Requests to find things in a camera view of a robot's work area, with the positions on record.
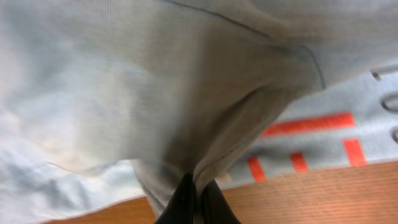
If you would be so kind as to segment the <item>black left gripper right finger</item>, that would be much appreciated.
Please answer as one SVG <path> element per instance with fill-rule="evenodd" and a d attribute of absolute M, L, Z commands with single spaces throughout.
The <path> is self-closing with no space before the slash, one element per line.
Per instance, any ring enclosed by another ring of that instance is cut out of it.
<path fill-rule="evenodd" d="M 201 210 L 204 224 L 241 224 L 215 180 L 203 189 Z"/>

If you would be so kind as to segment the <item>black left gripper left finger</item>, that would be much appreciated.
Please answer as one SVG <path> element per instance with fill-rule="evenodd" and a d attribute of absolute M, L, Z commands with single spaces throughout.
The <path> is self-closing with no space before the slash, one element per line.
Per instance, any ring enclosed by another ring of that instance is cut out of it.
<path fill-rule="evenodd" d="M 196 198 L 193 175 L 185 174 L 155 224 L 192 224 Z"/>

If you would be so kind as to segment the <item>light blue printed t-shirt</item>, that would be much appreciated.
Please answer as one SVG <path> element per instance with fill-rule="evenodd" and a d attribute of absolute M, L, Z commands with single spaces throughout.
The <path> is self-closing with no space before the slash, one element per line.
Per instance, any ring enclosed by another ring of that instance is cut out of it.
<path fill-rule="evenodd" d="M 1 222 L 397 157 L 396 1 L 2 1 Z"/>

